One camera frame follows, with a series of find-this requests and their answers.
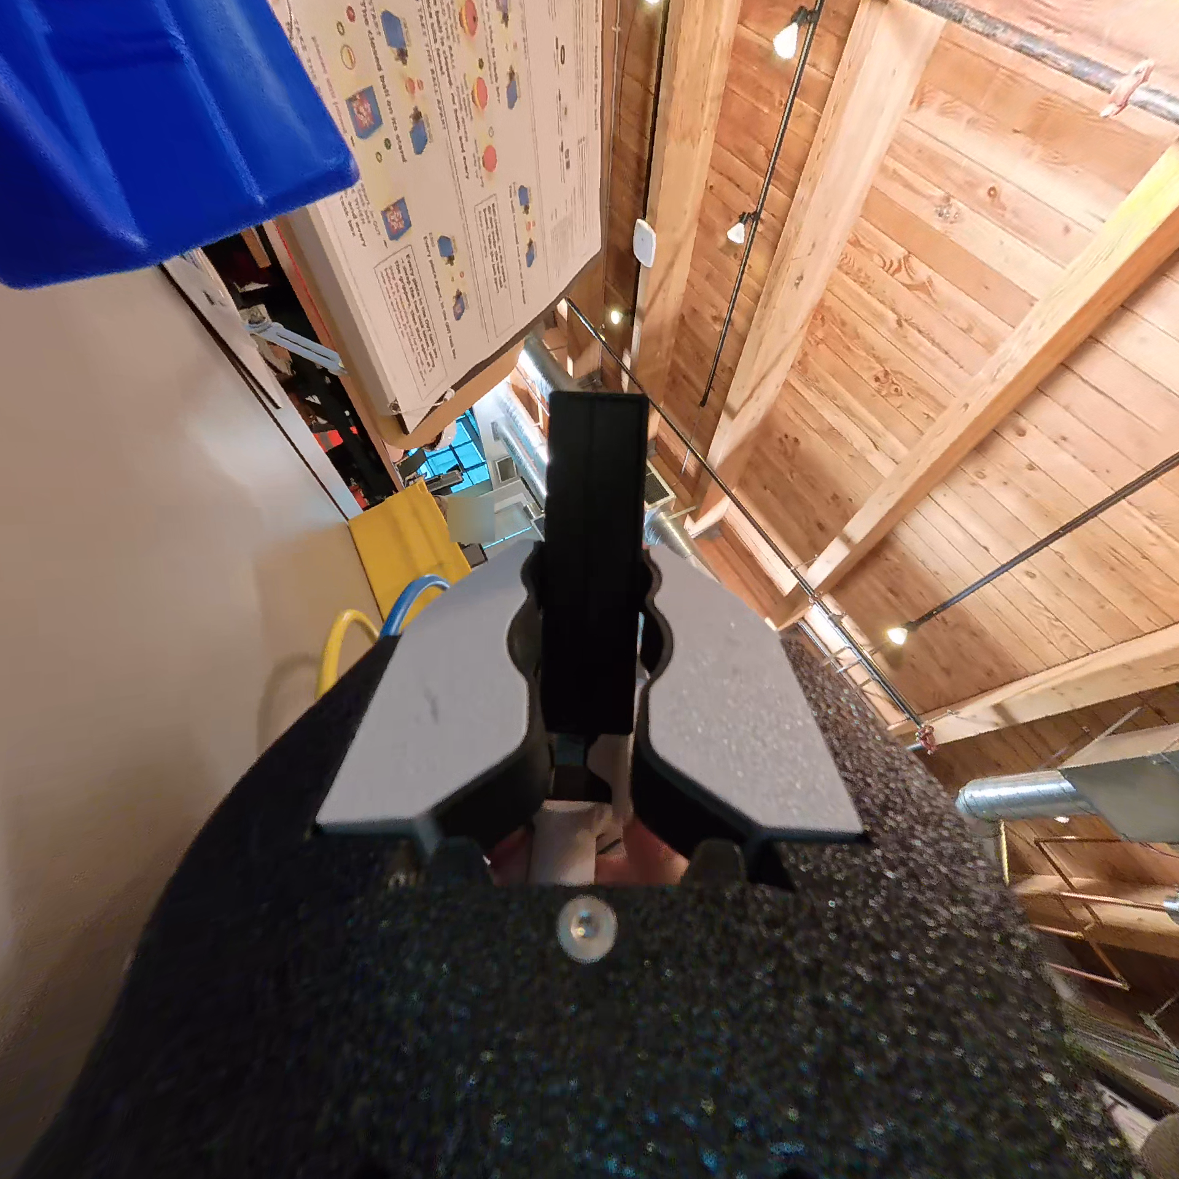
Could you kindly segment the silver elbow duct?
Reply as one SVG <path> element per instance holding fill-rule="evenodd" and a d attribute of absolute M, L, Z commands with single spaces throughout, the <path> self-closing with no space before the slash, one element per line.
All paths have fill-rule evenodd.
<path fill-rule="evenodd" d="M 967 819 L 1101 817 L 1119 837 L 1177 843 L 1177 754 L 1099 758 L 1064 769 L 978 778 L 956 795 Z"/>

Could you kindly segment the black network switch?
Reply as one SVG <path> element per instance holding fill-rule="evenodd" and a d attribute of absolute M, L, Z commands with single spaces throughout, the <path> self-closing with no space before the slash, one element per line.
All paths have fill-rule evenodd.
<path fill-rule="evenodd" d="M 552 390 L 539 550 L 539 700 L 547 728 L 597 737 L 634 730 L 648 402 Z"/>

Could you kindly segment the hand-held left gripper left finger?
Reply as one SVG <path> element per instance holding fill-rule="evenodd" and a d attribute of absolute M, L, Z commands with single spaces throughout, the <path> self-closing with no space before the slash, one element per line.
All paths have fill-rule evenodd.
<path fill-rule="evenodd" d="M 326 834 L 450 837 L 483 852 L 548 795 L 537 542 L 515 541 L 396 639 L 317 813 Z"/>

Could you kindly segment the silver ventilation duct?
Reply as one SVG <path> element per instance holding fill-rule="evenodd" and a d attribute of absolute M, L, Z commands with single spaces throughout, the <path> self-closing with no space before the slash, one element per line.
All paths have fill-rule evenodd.
<path fill-rule="evenodd" d="M 574 389 L 574 381 L 563 372 L 550 352 L 535 335 L 526 335 L 522 348 L 517 355 L 517 368 L 522 370 L 522 381 L 526 390 L 537 396 L 539 407 L 547 409 L 550 394 L 560 389 Z M 498 385 L 493 389 L 498 416 L 493 418 L 493 435 L 504 444 L 508 455 L 513 459 L 517 474 L 528 487 L 539 509 L 545 507 L 547 498 L 547 466 L 548 466 L 548 442 L 539 431 L 539 426 L 522 409 L 522 403 L 509 387 Z M 673 509 L 667 504 L 658 509 L 645 509 L 643 515 L 643 539 L 647 544 L 663 544 L 676 552 L 689 565 L 697 567 L 708 576 L 715 576 L 710 565 L 704 561 L 695 539 L 687 535 L 682 517 L 686 509 Z"/>

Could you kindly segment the grey flat board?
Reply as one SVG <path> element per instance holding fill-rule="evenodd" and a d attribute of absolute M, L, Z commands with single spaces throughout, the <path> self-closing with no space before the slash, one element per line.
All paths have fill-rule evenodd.
<path fill-rule="evenodd" d="M 272 370 L 246 331 L 239 307 L 204 250 L 192 248 L 159 263 L 159 268 L 211 333 L 228 361 L 270 409 L 287 409 L 289 402 Z"/>

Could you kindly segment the person's right hand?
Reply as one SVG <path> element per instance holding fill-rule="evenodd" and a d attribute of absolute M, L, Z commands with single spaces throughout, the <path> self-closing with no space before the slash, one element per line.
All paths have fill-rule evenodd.
<path fill-rule="evenodd" d="M 597 850 L 598 885 L 674 885 L 687 869 L 687 858 L 671 848 L 639 817 L 630 817 L 619 837 Z"/>

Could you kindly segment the blue plastic bin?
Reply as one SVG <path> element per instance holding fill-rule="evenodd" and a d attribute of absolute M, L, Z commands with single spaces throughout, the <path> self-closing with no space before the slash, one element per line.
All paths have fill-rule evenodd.
<path fill-rule="evenodd" d="M 2 283 L 154 266 L 350 187 L 270 1 L 2 3 Z"/>

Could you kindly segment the yellow plastic bin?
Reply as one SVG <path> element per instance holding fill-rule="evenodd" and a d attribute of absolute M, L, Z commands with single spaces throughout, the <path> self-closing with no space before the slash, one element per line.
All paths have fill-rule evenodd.
<path fill-rule="evenodd" d="M 415 578 L 437 574 L 456 583 L 471 570 L 450 539 L 445 513 L 420 479 L 363 509 L 346 526 L 382 620 Z"/>

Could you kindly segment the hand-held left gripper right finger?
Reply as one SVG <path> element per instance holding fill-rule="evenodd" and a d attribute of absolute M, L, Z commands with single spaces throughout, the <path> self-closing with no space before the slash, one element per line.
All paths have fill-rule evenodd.
<path fill-rule="evenodd" d="M 778 633 L 669 548 L 645 552 L 650 663 L 637 696 L 636 817 L 684 858 L 737 846 L 750 876 L 780 843 L 864 845 L 865 828 Z"/>

